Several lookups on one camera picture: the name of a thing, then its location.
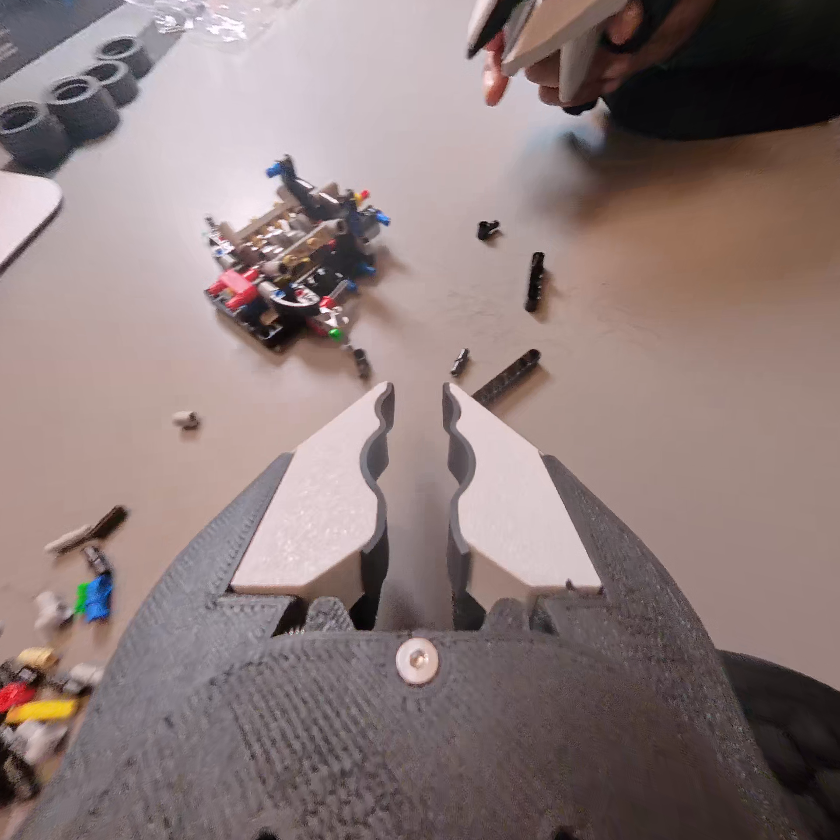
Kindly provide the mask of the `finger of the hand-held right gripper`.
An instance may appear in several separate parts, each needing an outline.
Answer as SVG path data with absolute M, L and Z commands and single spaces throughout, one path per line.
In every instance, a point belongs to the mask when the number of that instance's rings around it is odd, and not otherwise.
M 505 49 L 516 45 L 522 21 L 526 19 L 524 1 L 478 1 L 468 24 L 467 59 L 472 60 L 490 42 L 502 36 Z
M 626 1 L 534 1 L 526 2 L 526 19 L 522 21 L 519 39 L 512 48 L 505 49 L 501 59 L 502 72 L 513 77 L 555 53 L 560 53 L 562 78 L 562 47 L 579 38 L 588 29 L 601 26 L 618 14 Z

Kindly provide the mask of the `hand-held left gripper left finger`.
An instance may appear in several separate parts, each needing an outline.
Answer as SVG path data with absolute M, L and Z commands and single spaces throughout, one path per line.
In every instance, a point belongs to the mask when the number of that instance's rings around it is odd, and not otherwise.
M 374 598 L 387 572 L 386 504 L 393 383 L 374 386 L 293 451 L 230 581 L 238 595 Z

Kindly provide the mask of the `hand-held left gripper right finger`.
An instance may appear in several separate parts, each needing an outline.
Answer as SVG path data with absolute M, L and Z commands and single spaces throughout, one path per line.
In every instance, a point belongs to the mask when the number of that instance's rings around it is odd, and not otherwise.
M 454 598 L 536 601 L 598 595 L 602 580 L 542 452 L 457 385 L 443 387 Z

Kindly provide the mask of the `long black lego beam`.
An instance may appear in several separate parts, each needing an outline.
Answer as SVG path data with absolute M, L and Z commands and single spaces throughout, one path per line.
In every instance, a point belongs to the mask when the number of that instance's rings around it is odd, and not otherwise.
M 472 399 L 483 407 L 498 402 L 535 372 L 540 361 L 541 352 L 530 349 L 474 392 Z

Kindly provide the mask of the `person's right forearm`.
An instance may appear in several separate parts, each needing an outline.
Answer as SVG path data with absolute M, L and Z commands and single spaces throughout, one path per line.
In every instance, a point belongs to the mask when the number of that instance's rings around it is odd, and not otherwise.
M 714 2 L 669 58 L 602 99 L 617 126 L 658 140 L 716 140 L 837 119 L 839 2 Z

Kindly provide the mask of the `pile of loose lego pieces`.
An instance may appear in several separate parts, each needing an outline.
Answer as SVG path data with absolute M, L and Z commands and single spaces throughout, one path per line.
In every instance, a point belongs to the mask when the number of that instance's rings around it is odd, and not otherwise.
M 35 629 L 48 640 L 76 620 L 104 624 L 111 618 L 114 569 L 102 544 L 125 523 L 125 506 L 112 507 L 93 524 L 67 532 L 45 546 L 58 559 L 80 551 L 90 578 L 79 583 L 69 604 L 54 591 L 35 597 Z M 1 804 L 33 799 L 40 789 L 38 766 L 67 739 L 81 700 L 102 682 L 104 667 L 80 663 L 60 669 L 61 655 L 51 646 L 28 647 L 1 666 Z

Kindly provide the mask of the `multicolour lego chassis assembly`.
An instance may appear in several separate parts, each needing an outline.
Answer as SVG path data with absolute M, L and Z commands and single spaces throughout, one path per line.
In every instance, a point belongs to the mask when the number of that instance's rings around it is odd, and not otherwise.
M 344 300 L 375 276 L 376 241 L 391 218 L 368 191 L 311 184 L 288 154 L 273 161 L 266 176 L 279 185 L 262 215 L 242 227 L 205 216 L 218 274 L 203 297 L 269 351 L 280 352 L 309 332 L 361 354 L 350 339 Z

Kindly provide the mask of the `black lego box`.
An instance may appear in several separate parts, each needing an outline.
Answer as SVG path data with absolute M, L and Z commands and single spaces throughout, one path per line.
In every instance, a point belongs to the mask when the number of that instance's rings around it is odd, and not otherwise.
M 1 1 L 1 81 L 123 1 Z

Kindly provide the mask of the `clear crumpled plastic bag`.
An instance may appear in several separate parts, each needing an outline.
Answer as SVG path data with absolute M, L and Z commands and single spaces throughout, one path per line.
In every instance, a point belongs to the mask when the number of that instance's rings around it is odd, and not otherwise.
M 223 44 L 246 43 L 267 31 L 283 1 L 128 1 L 152 16 L 161 35 L 196 33 Z

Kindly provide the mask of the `black dimpled cushion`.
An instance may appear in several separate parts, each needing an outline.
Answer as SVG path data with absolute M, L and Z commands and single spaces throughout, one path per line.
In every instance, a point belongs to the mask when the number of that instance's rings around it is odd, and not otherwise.
M 839 838 L 839 693 L 796 670 L 718 651 L 762 756 L 813 838 Z

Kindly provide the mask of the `white rounded stand base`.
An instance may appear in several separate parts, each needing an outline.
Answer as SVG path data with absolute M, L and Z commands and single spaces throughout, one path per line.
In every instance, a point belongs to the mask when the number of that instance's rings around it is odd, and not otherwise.
M 1 271 L 54 219 L 63 200 L 49 178 L 1 171 Z

